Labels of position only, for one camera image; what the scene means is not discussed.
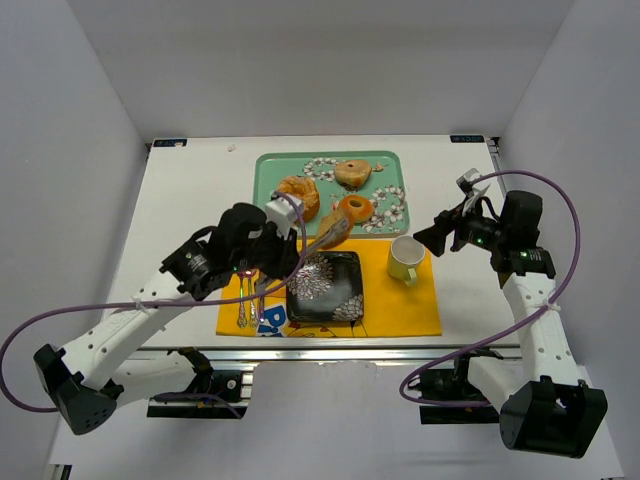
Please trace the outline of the metal serving tongs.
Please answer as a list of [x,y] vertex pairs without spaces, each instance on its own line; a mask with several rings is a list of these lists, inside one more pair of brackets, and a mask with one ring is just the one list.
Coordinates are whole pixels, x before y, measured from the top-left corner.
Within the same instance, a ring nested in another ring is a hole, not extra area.
[[279,284],[272,286],[272,283],[275,281],[275,279],[268,277],[265,273],[260,273],[257,280],[266,278],[268,283],[267,289],[265,291],[265,296],[279,290],[282,287],[285,287],[289,283],[289,281],[296,276],[297,272],[304,265],[306,259],[309,256],[311,256],[312,254],[315,254],[319,250],[327,250],[327,249],[319,248],[319,244],[316,242],[316,238],[310,243],[304,240],[302,243],[302,246],[303,246],[303,250],[298,254],[298,260],[296,264],[290,269],[289,274]]

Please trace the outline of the brown bread slice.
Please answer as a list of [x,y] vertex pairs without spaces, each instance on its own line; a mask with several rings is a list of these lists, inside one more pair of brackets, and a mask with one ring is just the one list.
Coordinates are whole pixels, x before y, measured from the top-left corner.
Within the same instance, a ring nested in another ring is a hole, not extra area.
[[353,229],[353,218],[344,209],[336,209],[322,218],[316,235],[320,249],[331,249],[342,244]]

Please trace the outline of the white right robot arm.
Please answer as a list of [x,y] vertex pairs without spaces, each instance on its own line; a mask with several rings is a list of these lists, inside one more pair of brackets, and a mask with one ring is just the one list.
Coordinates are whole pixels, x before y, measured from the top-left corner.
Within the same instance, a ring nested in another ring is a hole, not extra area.
[[421,401],[432,406],[431,423],[464,422],[471,415],[494,419],[510,450],[581,458],[608,409],[605,393],[587,384],[570,352],[558,306],[555,267],[538,246],[542,199],[510,191],[501,212],[470,196],[441,212],[433,226],[414,239],[441,256],[448,235],[452,248],[473,245],[491,254],[517,328],[521,373],[489,347],[475,347],[455,359],[451,369],[426,370],[411,383]]

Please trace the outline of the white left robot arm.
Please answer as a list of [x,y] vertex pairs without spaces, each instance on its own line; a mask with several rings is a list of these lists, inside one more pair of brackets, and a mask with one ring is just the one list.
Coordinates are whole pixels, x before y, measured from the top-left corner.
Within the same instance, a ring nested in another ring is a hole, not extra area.
[[137,400],[212,395],[213,368],[193,347],[141,363],[130,356],[241,271],[289,278],[300,261],[293,224],[301,217],[301,200],[289,194],[263,208],[237,203],[217,225],[197,230],[165,258],[132,305],[111,308],[99,324],[61,347],[41,347],[34,355],[39,377],[71,431],[87,434]]

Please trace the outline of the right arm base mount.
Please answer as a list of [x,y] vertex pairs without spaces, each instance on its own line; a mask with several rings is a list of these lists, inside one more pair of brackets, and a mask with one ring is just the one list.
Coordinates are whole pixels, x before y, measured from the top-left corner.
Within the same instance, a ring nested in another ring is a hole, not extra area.
[[[420,398],[443,402],[484,401],[478,389],[466,380],[457,378],[454,369],[427,370],[420,375],[420,383],[416,386]],[[419,407],[422,425],[486,425],[497,424],[498,412],[491,406],[451,407],[423,405]]]

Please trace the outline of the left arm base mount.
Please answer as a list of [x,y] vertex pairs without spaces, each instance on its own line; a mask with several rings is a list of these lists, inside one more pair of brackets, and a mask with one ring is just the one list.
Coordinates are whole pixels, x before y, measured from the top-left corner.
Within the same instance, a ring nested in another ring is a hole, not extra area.
[[213,367],[193,347],[177,353],[187,360],[194,378],[184,390],[162,392],[149,400],[148,418],[240,420],[247,410],[245,372]]

